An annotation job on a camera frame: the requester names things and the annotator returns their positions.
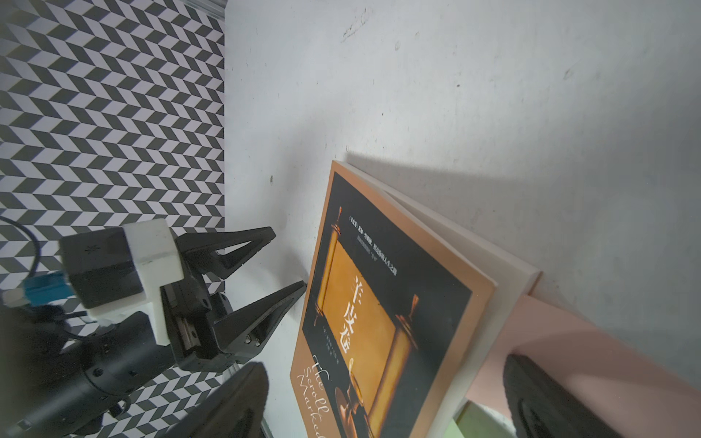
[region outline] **chinese characters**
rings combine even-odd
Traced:
[[[351,348],[351,335],[353,334],[353,324],[358,314],[355,312],[355,305],[360,305],[362,298],[362,282],[355,277],[355,291],[353,292],[353,301],[349,301],[346,306],[346,313],[343,314],[343,331],[341,332],[341,348],[344,353],[348,353]]]
[[[394,266],[392,261],[385,255],[385,253],[380,249],[380,247],[377,246],[376,243],[372,242],[372,238],[367,234],[367,232],[362,228],[362,226],[356,221],[352,216],[350,217],[350,223],[355,227],[355,229],[358,230],[358,233],[360,235],[358,236],[358,242],[362,245],[363,248],[367,251],[368,254],[370,254],[370,257],[372,257],[373,261],[377,260],[380,258],[384,262],[385,265],[387,265],[387,268],[389,268],[390,272],[396,277],[397,276],[397,267]],[[372,249],[375,251],[375,254],[372,254],[370,252],[370,248],[368,245],[372,246]]]
[[[334,342],[331,340],[331,338],[329,337],[329,334],[326,332],[326,327],[324,327],[323,329],[324,329],[324,337],[326,338],[326,342],[325,342],[325,343],[326,343],[326,349],[328,350],[329,355],[330,355],[331,357],[333,357],[334,360],[336,360],[336,364],[338,364],[338,363],[339,363],[339,357],[338,357],[338,355],[336,354],[336,351],[335,351],[335,349],[334,349],[334,347],[333,347]]]

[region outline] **pink book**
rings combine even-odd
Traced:
[[[701,430],[701,392],[589,322],[531,296],[519,298],[467,399],[511,417],[503,387],[510,353],[530,357],[624,437],[692,437]]]

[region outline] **book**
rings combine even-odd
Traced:
[[[538,274],[334,161],[290,371],[308,436],[442,436]]]

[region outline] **black cable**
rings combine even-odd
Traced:
[[[68,331],[68,329],[63,329],[63,328],[59,328],[59,329],[60,329],[61,331],[63,331],[63,333],[64,333],[66,336],[68,336],[70,339],[75,339],[76,341],[84,341],[85,338],[86,338],[85,336],[81,336],[81,335],[79,335],[79,334],[74,334],[74,333]]]
[[[54,317],[53,319],[55,321],[65,321],[65,320],[69,320],[71,318],[80,318],[83,316],[88,316],[88,312],[82,310],[81,312],[66,313],[64,315],[58,315],[58,316]]]
[[[7,219],[6,217],[0,216],[0,221],[6,222],[18,228],[20,231],[26,234],[34,244],[34,261],[32,262],[32,267],[29,269],[26,278],[34,277],[36,275],[36,269],[39,267],[39,259],[41,258],[41,246],[39,245],[39,241],[36,239],[36,236],[29,229],[27,229],[26,226],[20,224],[19,222],[13,221],[12,219]]]

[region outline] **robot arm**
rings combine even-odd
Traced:
[[[96,433],[104,413],[119,415],[131,392],[174,364],[214,372],[244,364],[306,290],[300,281],[232,311],[223,294],[207,292],[203,274],[227,278],[274,239],[273,230],[173,238],[164,226],[158,219],[61,239],[72,291],[103,326],[68,348],[76,336],[63,310],[35,302],[51,293],[27,290],[25,301],[15,294],[12,302],[32,305],[0,306],[3,371],[17,376],[0,395],[7,436]]]

